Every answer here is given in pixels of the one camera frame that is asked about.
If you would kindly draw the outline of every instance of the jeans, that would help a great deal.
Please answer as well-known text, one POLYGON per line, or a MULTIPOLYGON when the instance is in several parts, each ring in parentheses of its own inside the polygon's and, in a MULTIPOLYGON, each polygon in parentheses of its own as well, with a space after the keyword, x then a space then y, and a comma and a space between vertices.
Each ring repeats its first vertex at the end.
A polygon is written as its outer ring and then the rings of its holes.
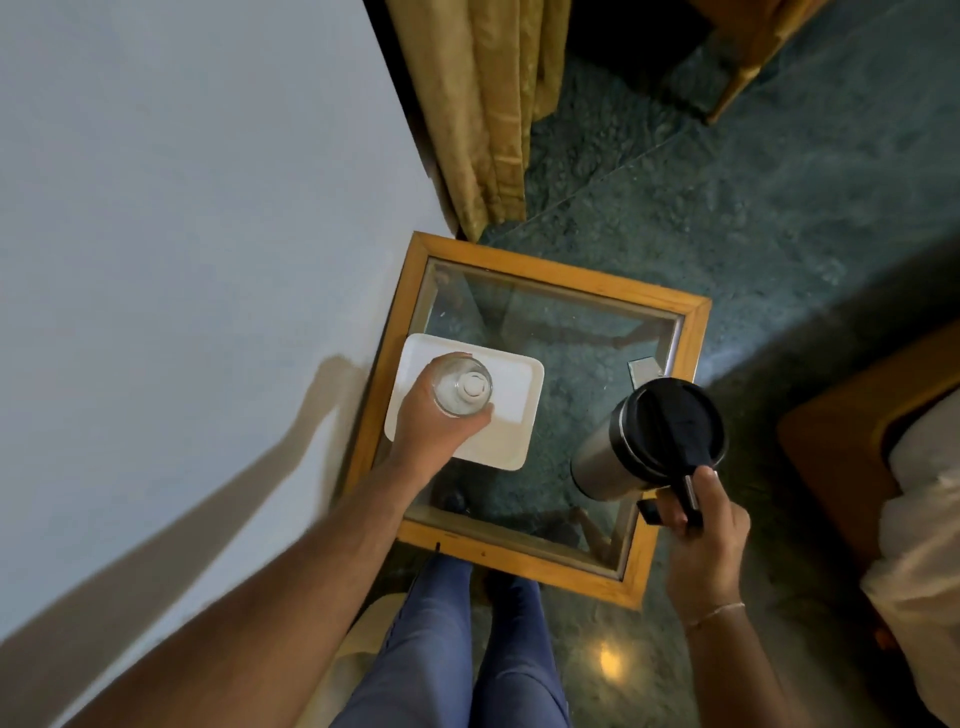
POLYGON ((473 564, 435 554, 331 728, 567 728, 564 689, 536 582, 492 571, 493 626, 476 687, 473 564))

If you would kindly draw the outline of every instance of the thermos lid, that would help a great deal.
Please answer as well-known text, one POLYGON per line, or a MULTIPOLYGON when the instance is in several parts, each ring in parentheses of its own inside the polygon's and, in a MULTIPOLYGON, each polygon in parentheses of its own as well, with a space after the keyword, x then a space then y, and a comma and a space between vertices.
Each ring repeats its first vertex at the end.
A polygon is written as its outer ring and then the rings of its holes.
POLYGON ((727 451, 716 405, 703 389, 682 379, 646 382, 624 401, 618 420, 618 458, 651 485, 675 483, 700 465, 715 467, 727 451))

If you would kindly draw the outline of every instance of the bracelet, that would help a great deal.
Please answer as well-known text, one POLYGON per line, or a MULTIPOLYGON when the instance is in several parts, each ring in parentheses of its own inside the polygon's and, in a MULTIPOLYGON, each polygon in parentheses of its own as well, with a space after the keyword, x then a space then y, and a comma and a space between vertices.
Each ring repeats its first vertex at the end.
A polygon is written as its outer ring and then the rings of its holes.
POLYGON ((746 608, 747 608, 747 605, 744 604, 742 601, 735 601, 735 602, 731 602, 730 604, 724 604, 723 606, 717 607, 716 609, 712 610, 711 612, 707 612, 705 615, 703 615, 703 616, 700 617, 699 619, 695 619, 694 621, 692 621, 692 622, 690 622, 690 623, 688 623, 688 624, 685 624, 685 625, 684 625, 684 634, 685 634, 685 635, 690 634, 693 630, 695 630, 697 627, 699 627, 701 624, 703 624, 703 623, 704 623, 705 621, 707 621, 708 619, 712 619, 712 618, 716 617, 716 616, 719 615, 719 614, 723 614, 724 612, 728 612, 730 609, 739 609, 740 607, 743 607, 744 609, 746 609, 746 608))

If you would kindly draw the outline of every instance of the hand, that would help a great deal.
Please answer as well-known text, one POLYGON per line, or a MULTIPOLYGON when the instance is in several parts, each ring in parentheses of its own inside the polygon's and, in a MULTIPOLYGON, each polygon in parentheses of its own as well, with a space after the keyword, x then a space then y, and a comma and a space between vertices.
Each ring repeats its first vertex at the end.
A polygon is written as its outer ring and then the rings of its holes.
POLYGON ((452 356, 438 356, 420 372, 414 386, 403 398, 396 416, 396 437, 390 459, 412 474, 421 487, 449 460, 454 451, 472 435, 490 424, 490 402, 475 415, 451 417, 433 399, 433 374, 452 356))
POLYGON ((666 592, 684 625, 717 607, 740 601, 740 561, 750 532, 750 515, 731 503, 711 468, 697 468, 693 490, 704 514, 704 530, 689 534, 677 497, 668 488, 657 492, 660 518, 677 536, 670 553, 666 592))

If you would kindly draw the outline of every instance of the forearm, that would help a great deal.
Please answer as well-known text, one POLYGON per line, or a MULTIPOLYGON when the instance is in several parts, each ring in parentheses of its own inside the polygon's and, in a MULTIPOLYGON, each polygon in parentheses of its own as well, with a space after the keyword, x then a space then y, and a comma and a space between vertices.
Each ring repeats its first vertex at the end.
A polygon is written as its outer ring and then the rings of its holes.
POLYGON ((422 477, 388 463, 271 564, 101 693, 70 728, 286 728, 356 616, 422 477))
POLYGON ((687 637, 703 728, 787 728, 777 675, 746 611, 718 614, 687 637))

